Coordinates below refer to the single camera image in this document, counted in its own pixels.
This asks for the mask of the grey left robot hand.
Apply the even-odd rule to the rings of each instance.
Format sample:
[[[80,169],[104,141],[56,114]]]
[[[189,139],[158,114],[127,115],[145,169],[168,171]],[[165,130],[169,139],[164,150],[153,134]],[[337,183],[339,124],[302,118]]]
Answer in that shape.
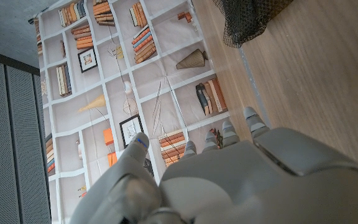
[[[156,182],[137,133],[77,205],[72,223],[358,223],[358,163],[303,133],[244,116],[252,139],[223,123]]]

